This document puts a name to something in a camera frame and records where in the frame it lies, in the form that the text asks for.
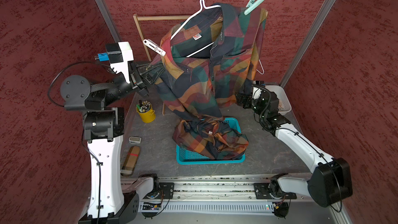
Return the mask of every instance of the white clothespin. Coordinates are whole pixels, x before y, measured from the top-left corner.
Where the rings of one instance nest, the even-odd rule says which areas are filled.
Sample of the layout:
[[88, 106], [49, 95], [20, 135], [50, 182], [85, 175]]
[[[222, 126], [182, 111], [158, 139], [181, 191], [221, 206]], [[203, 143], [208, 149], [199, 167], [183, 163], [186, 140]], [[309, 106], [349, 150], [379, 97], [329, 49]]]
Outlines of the white clothespin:
[[164, 51], [161, 47], [159, 47], [156, 43], [152, 42], [150, 39], [144, 39], [142, 41], [145, 46], [149, 47], [152, 49], [154, 52], [157, 52], [161, 56], [166, 55], [166, 51]]
[[248, 7], [248, 8], [245, 10], [244, 14], [245, 15], [249, 14], [252, 10], [254, 10], [257, 6], [259, 6], [262, 2], [264, 2], [264, 0], [257, 0], [257, 1], [250, 0], [248, 2], [248, 4], [246, 5], [246, 7]]

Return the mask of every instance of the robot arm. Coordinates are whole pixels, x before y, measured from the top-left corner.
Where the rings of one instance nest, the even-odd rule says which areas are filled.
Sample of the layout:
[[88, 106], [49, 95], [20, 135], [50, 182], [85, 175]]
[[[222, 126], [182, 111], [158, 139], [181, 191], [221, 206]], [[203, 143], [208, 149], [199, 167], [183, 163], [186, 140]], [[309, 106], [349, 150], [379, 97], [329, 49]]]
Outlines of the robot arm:
[[67, 77], [61, 84], [64, 108], [82, 111], [83, 137], [91, 158], [91, 196], [87, 215], [79, 223], [127, 223], [135, 218], [139, 202], [158, 182], [153, 176], [140, 177], [133, 191], [122, 193], [120, 152], [124, 134], [124, 109], [107, 106], [133, 92], [145, 96], [163, 72], [163, 64], [134, 62], [128, 42], [106, 45], [100, 61], [109, 61], [116, 76], [111, 82], [97, 83], [80, 75]]
[[307, 165], [311, 177], [289, 174], [276, 175], [271, 179], [269, 191], [275, 198], [285, 192], [311, 196], [321, 207], [330, 206], [352, 195], [351, 173], [348, 163], [324, 152], [278, 113], [279, 99], [264, 86], [253, 85], [253, 96], [236, 94], [237, 104], [251, 108], [259, 115], [264, 130], [284, 142]]

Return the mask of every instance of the wooden frame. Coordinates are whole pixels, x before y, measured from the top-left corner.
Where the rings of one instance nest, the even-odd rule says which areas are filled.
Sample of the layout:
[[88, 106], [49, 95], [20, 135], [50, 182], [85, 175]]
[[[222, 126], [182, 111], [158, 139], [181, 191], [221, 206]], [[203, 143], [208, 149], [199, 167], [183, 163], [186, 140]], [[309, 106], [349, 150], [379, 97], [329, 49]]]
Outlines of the wooden frame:
[[[138, 33], [141, 37], [142, 45], [144, 46], [145, 52], [147, 53], [147, 57], [149, 61], [152, 61], [150, 58], [148, 47], [144, 45], [143, 41], [145, 39], [144, 33], [141, 30], [140, 21], [158, 21], [158, 20], [186, 20], [190, 16], [189, 15], [180, 15], [180, 16], [146, 16], [146, 17], [139, 17], [137, 14], [132, 16], [134, 18], [135, 25], [137, 26]], [[163, 103], [162, 107], [162, 115], [164, 115], [164, 110], [166, 105]]]

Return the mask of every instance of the wire hanger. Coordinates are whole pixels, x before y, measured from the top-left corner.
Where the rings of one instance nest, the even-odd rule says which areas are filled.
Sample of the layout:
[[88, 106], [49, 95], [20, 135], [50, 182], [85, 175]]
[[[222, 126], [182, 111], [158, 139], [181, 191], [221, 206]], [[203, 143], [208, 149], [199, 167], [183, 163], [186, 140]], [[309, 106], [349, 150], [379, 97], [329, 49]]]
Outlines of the wire hanger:
[[[246, 5], [246, 7], [247, 7], [247, 9], [245, 10], [245, 12], [243, 12], [245, 15], [247, 15], [247, 14], [249, 14], [250, 12], [252, 12], [257, 6], [259, 6], [262, 2], [264, 2], [264, 0], [257, 0], [257, 1], [255, 1], [255, 0], [249, 0], [249, 2], [248, 2], [248, 4]], [[258, 59], [258, 61], [260, 62], [260, 66], [261, 66], [261, 69], [263, 70], [263, 72], [260, 72], [258, 69], [257, 69], [257, 72], [259, 72], [260, 74], [264, 74], [265, 72], [264, 72], [264, 68], [263, 68], [263, 64], [261, 64], [261, 60], [260, 60], [260, 58]]]
[[[205, 9], [212, 9], [212, 8], [221, 7], [221, 5], [213, 5], [213, 6], [206, 7], [206, 5], [205, 5], [205, 0], [199, 0], [199, 4], [200, 4], [200, 10], [198, 10], [196, 13], [194, 13], [192, 16], [190, 16], [187, 20], [185, 20], [185, 22], [184, 22], [184, 23], [177, 29], [177, 31], [172, 35], [172, 37], [170, 38], [170, 40], [172, 40], [172, 39], [176, 36], [176, 34], [186, 25], [186, 23], [187, 23], [189, 20], [191, 20], [194, 16], [198, 15], [198, 14], [203, 10], [203, 8], [205, 8]], [[190, 54], [190, 55], [187, 56], [187, 57], [190, 57], [191, 55], [196, 54], [196, 53], [199, 52], [199, 51], [201, 51], [201, 50], [198, 50], [198, 51], [196, 51], [196, 52]]]

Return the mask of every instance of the white plastic bin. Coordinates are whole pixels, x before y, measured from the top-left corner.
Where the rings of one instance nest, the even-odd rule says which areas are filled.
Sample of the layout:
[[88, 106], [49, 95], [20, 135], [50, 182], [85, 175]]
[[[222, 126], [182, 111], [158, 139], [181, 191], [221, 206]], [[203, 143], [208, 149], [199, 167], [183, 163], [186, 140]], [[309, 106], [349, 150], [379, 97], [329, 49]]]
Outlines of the white plastic bin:
[[[286, 93], [282, 87], [276, 85], [266, 85], [266, 89], [274, 92], [279, 99], [279, 113], [281, 115], [285, 115], [286, 113], [292, 110], [292, 106], [290, 105], [289, 100], [287, 99]], [[253, 98], [256, 99], [260, 96], [261, 90], [256, 91], [257, 89], [253, 88]]]

